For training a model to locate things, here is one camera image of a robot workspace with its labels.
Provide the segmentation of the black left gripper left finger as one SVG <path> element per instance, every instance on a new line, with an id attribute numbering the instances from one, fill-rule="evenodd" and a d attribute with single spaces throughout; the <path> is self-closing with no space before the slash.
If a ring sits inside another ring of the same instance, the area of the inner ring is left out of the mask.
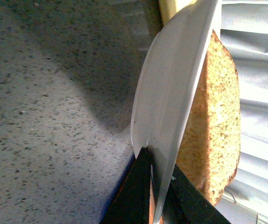
<path id="1" fill-rule="evenodd" d="M 141 148 L 102 224 L 148 224 L 151 162 L 148 149 Z"/>

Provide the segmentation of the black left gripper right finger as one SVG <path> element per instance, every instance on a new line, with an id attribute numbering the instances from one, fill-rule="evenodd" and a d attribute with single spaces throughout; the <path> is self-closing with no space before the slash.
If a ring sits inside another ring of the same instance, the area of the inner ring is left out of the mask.
<path id="1" fill-rule="evenodd" d="M 162 219 L 164 224 L 228 224 L 230 223 L 175 166 L 167 192 Z"/>

